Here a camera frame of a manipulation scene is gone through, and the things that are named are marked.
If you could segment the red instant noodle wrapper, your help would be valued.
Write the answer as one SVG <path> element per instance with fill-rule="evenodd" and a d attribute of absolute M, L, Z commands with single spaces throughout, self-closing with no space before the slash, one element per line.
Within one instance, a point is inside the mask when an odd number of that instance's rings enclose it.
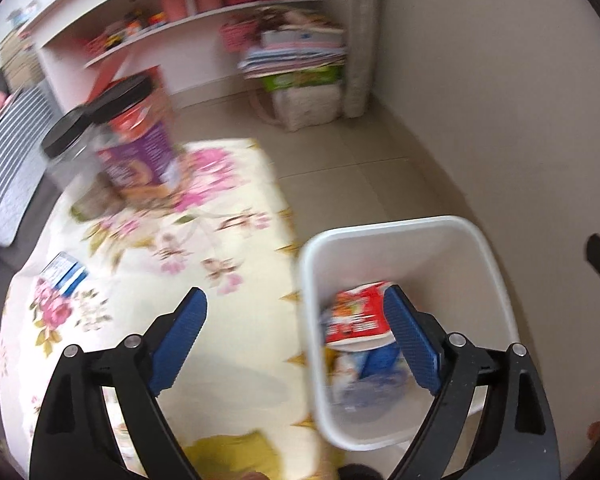
<path fill-rule="evenodd" d="M 321 317 L 324 343 L 340 351 L 370 351 L 396 341 L 385 318 L 384 297 L 391 282 L 338 292 Z"/>

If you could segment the crushed clear plastic bottle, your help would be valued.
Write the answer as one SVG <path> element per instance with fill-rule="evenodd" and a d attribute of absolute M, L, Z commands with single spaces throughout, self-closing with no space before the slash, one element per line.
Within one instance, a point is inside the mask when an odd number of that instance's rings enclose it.
<path fill-rule="evenodd" d="M 346 411 L 380 408 L 402 398 L 410 378 L 411 373 L 405 368 L 364 378 L 336 376 L 332 380 L 332 398 Z"/>

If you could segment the white plastic trash bin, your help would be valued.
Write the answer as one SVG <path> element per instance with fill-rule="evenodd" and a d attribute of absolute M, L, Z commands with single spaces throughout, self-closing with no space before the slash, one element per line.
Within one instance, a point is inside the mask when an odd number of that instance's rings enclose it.
<path fill-rule="evenodd" d="M 347 226 L 312 237 L 298 261 L 304 353 L 312 415 L 322 436 L 347 451 L 410 442 L 449 359 L 442 346 L 461 334 L 476 347 L 505 350 L 518 341 L 512 305 L 481 231 L 457 216 Z M 353 411 L 336 403 L 324 359 L 322 315 L 337 292 L 388 281 L 399 286 L 380 307 L 398 330 L 411 367 L 404 392 Z"/>

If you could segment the blue white small packet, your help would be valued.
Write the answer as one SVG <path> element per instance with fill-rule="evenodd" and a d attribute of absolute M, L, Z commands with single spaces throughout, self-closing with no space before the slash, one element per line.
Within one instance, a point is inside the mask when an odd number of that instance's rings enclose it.
<path fill-rule="evenodd" d="M 41 278 L 59 295 L 70 297 L 87 275 L 87 268 L 80 260 L 66 252 L 58 252 L 42 270 Z"/>

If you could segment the clear jar black lid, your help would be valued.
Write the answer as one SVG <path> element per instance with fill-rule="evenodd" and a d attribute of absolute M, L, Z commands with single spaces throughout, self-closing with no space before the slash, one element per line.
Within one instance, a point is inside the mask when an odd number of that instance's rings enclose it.
<path fill-rule="evenodd" d="M 96 127 L 79 106 L 59 118 L 41 143 L 46 172 L 67 196 L 70 214 L 79 221 L 112 216 L 124 208 L 96 154 L 95 138 Z"/>

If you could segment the purple label snack jar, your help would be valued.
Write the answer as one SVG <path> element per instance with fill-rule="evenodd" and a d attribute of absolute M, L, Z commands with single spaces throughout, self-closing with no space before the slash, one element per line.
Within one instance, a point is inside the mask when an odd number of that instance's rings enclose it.
<path fill-rule="evenodd" d="M 173 119 L 146 107 L 112 122 L 91 121 L 96 127 L 96 154 L 128 203 L 151 207 L 178 191 L 183 170 L 171 139 Z"/>

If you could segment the red cardboard box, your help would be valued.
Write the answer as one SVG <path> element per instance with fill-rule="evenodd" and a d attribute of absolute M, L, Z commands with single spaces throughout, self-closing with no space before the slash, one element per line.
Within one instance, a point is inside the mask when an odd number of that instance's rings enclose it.
<path fill-rule="evenodd" d="M 174 108 L 159 66 L 110 81 L 102 92 L 85 105 L 87 116 L 101 124 L 146 107 L 159 117 L 173 119 Z"/>

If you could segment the grey sofa striped cover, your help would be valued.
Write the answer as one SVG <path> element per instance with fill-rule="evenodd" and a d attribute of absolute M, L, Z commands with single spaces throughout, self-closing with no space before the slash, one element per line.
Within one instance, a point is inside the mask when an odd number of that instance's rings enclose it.
<path fill-rule="evenodd" d="M 41 144 L 61 109 L 47 81 L 19 90 L 0 111 L 0 246 L 16 238 L 44 176 Z"/>

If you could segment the white fluffy stool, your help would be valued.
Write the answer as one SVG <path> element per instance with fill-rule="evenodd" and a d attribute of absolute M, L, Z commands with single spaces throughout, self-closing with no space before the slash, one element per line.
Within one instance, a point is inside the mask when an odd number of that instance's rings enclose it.
<path fill-rule="evenodd" d="M 276 118 L 288 131 L 328 124 L 341 114 L 339 84 L 276 90 L 272 99 Z"/>

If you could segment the green tissue pack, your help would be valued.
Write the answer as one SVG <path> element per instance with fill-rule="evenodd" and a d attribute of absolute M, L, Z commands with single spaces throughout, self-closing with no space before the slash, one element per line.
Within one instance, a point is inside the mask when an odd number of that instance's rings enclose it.
<path fill-rule="evenodd" d="M 342 79 L 342 65 L 325 65 L 306 70 L 268 75 L 261 78 L 262 87 L 266 92 L 287 90 L 289 88 L 302 88 L 324 86 L 324 84 L 338 84 Z"/>

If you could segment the pink woven basket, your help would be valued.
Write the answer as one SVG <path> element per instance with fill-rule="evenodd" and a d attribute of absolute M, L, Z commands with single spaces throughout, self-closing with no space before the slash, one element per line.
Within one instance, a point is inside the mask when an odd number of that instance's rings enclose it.
<path fill-rule="evenodd" d="M 220 28 L 220 36 L 226 52 L 242 52 L 256 41 L 258 36 L 258 21 L 245 20 L 226 23 Z"/>

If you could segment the stack of books and papers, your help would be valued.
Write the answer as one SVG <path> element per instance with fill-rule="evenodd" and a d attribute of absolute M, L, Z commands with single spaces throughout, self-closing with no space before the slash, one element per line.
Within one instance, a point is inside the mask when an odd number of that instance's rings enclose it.
<path fill-rule="evenodd" d="M 237 69 L 251 79 L 343 66 L 347 31 L 328 16 L 291 6 L 266 6 L 253 15 L 256 31 L 240 49 Z"/>

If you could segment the stack of books beside shelf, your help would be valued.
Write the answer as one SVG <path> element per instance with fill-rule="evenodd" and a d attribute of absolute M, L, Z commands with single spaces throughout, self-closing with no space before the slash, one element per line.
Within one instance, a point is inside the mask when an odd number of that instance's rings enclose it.
<path fill-rule="evenodd" d="M 12 91 L 31 87 L 45 79 L 38 55 L 28 38 L 12 30 L 0 44 L 1 69 Z"/>

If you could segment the white curved shelf unit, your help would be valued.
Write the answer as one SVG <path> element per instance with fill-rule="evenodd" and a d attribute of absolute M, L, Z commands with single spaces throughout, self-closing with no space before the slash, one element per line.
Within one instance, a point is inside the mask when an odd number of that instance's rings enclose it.
<path fill-rule="evenodd" d="M 346 22 L 347 0 L 279 2 Z M 62 110 L 90 100 L 110 80 L 152 66 L 160 67 L 176 104 L 186 106 L 245 90 L 220 28 L 264 5 L 224 3 L 198 13 L 195 0 L 186 0 L 188 17 L 168 23 L 160 0 L 52 0 L 24 31 Z"/>

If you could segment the pink bucket left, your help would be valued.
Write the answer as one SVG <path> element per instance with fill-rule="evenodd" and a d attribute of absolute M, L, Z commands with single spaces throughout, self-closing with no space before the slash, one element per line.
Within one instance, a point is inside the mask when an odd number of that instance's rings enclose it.
<path fill-rule="evenodd" d="M 160 0 L 160 3 L 168 23 L 178 22 L 188 17 L 186 0 Z"/>

